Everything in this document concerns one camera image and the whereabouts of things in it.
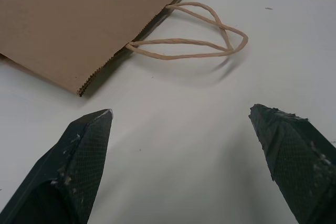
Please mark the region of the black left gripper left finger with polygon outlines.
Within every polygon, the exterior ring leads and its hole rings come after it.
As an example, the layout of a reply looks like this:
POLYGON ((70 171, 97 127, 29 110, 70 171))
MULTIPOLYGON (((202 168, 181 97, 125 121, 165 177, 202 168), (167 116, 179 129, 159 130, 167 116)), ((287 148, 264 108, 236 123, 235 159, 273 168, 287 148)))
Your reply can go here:
POLYGON ((32 167, 1 212, 1 223, 87 223, 100 186, 113 112, 71 122, 32 167))

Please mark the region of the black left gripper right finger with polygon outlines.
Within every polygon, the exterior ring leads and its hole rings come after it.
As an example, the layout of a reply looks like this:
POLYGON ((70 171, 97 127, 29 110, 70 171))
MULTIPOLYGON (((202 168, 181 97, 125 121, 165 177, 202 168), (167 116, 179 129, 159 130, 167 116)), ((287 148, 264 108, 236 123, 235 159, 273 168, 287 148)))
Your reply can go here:
POLYGON ((309 122, 255 104, 249 118, 298 223, 335 223, 335 147, 309 122))

